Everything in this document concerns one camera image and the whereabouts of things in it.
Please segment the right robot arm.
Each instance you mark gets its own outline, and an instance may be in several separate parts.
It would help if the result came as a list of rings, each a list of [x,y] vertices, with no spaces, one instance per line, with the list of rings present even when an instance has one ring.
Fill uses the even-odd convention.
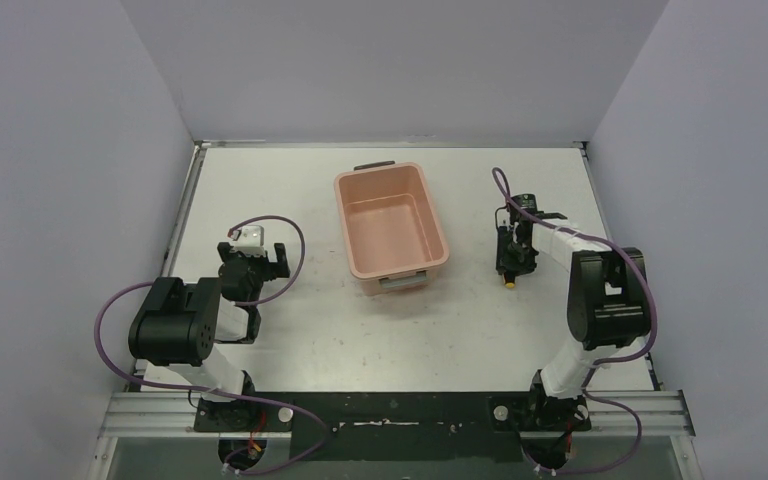
[[[569,275],[566,318],[569,334],[553,359],[538,370],[520,412],[509,418],[531,431],[581,428],[587,422],[584,388],[600,360],[611,358],[651,331],[651,314],[639,280],[640,251],[612,247],[577,233],[566,216],[538,209],[533,194],[504,206],[497,222],[495,269],[506,287],[533,273],[539,260],[553,260]]]

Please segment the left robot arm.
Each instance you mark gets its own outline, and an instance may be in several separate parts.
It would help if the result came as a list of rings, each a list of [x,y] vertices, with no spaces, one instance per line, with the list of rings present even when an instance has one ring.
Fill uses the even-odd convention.
[[[187,284],[178,277],[159,277],[132,321],[128,347],[136,359],[168,367],[192,386],[204,386],[197,406],[203,431],[254,429],[266,420],[255,402],[251,376],[233,366],[220,344],[252,344],[262,316],[257,306],[263,286],[287,279],[286,247],[274,246],[271,259],[261,247],[221,242],[222,261],[215,277]]]

